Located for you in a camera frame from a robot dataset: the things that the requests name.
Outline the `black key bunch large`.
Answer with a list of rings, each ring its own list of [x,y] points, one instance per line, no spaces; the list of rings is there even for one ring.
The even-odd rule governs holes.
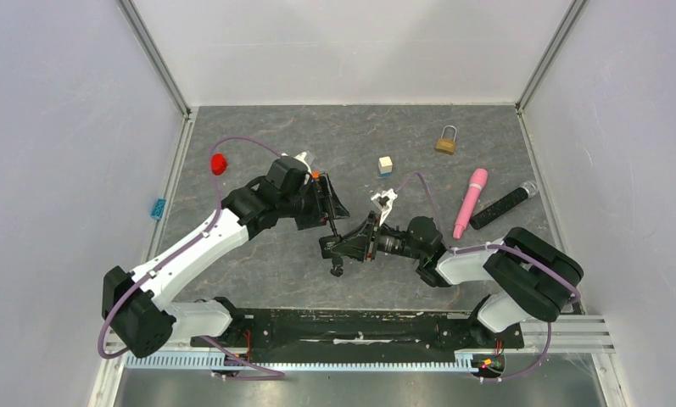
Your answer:
[[[341,277],[344,274],[344,259],[341,256],[331,258],[332,268],[330,274],[335,277]]]

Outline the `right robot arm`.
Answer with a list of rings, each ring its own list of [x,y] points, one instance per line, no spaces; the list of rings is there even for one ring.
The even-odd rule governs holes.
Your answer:
[[[334,276],[342,275],[345,258],[365,262],[385,253],[415,260],[417,275],[430,287],[495,282],[500,293],[488,296],[467,324],[469,338],[479,346],[489,346],[528,318],[556,321],[565,306],[580,300],[578,284],[584,277],[576,261],[521,227],[496,241],[456,249],[444,244],[429,217],[417,216],[400,230],[371,212],[354,230],[322,237],[319,244]]]

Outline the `brass padlock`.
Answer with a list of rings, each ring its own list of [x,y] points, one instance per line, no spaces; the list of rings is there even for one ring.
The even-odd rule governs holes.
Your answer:
[[[438,153],[453,155],[456,150],[456,138],[458,130],[454,125],[446,125],[436,141],[434,149]]]

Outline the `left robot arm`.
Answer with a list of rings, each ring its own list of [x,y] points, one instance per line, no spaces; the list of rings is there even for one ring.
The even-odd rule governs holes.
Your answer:
[[[331,225],[350,213],[326,173],[314,176],[301,159],[281,156],[267,174],[231,191],[196,229],[162,254],[130,271],[115,266],[103,277],[103,326],[98,351],[105,358],[106,332],[138,358],[157,352],[171,339],[214,337],[225,346],[239,343],[243,322],[230,304],[208,300],[179,304],[176,295],[220,257],[280,219],[300,230]]]

